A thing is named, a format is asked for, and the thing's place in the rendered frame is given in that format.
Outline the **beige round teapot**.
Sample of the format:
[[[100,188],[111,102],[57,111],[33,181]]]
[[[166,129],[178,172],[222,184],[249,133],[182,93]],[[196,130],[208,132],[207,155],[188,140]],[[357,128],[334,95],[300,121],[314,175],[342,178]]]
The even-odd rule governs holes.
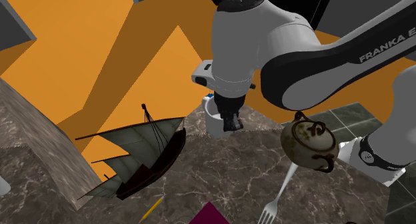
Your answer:
[[[339,155],[334,134],[322,121],[314,121],[297,111],[294,120],[281,132],[281,146],[296,165],[330,173]]]

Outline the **white mug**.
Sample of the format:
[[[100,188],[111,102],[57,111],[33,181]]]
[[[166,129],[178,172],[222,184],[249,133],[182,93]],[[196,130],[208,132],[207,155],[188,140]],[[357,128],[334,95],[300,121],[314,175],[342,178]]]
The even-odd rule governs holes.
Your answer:
[[[223,130],[223,117],[220,116],[213,97],[205,96],[202,100],[205,112],[205,127],[208,134],[214,138],[228,137],[232,131]]]

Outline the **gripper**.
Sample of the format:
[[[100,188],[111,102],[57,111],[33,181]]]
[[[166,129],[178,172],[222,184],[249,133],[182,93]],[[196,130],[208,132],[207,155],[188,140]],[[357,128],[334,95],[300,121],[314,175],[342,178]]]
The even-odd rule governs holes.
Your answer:
[[[245,102],[244,95],[237,98],[227,98],[214,92],[214,102],[220,116],[223,117],[224,131],[236,131],[243,128],[243,124],[238,116],[239,110]]]

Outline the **yellow pencil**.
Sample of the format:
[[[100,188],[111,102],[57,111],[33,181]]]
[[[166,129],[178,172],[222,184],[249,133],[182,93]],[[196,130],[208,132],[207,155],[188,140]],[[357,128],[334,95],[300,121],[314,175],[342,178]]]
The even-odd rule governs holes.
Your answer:
[[[139,221],[139,224],[141,224],[154,210],[155,208],[165,199],[165,195],[161,196],[155,204],[152,205],[152,207],[142,216],[142,218]]]

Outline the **magenta flat block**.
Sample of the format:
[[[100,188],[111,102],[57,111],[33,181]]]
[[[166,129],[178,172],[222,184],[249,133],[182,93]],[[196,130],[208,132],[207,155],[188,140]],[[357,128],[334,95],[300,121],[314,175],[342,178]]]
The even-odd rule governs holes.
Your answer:
[[[211,202],[208,202],[189,224],[229,224],[229,222]]]

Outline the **silver fork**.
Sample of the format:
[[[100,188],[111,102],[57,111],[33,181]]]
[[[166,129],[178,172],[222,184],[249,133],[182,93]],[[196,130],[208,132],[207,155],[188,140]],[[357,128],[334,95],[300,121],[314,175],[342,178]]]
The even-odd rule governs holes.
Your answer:
[[[296,165],[295,163],[291,163],[291,165],[289,167],[289,170],[288,170],[288,172],[285,176],[285,179],[283,181],[283,184],[282,184],[282,186],[279,190],[278,195],[276,196],[276,198],[272,202],[266,204],[266,206],[264,207],[264,209],[262,211],[262,214],[261,214],[257,224],[272,224],[273,220],[277,216],[279,199],[280,199],[282,193],[284,192],[286,186],[290,182],[292,176],[296,172],[297,168],[298,168],[298,165]]]

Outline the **model sailing ship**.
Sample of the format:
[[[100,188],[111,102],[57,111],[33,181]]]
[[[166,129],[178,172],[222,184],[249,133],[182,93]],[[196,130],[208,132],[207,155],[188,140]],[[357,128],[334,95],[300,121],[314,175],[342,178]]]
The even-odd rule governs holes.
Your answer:
[[[182,152],[187,132],[184,117],[153,120],[142,104],[145,121],[96,133],[127,152],[102,160],[115,175],[86,193],[86,196],[124,200],[161,178]]]

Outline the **white rounded object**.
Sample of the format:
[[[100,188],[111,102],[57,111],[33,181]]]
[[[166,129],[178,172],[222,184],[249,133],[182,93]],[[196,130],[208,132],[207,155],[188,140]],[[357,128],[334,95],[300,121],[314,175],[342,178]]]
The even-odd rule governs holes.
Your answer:
[[[10,192],[11,186],[10,184],[0,176],[0,196],[3,196]]]

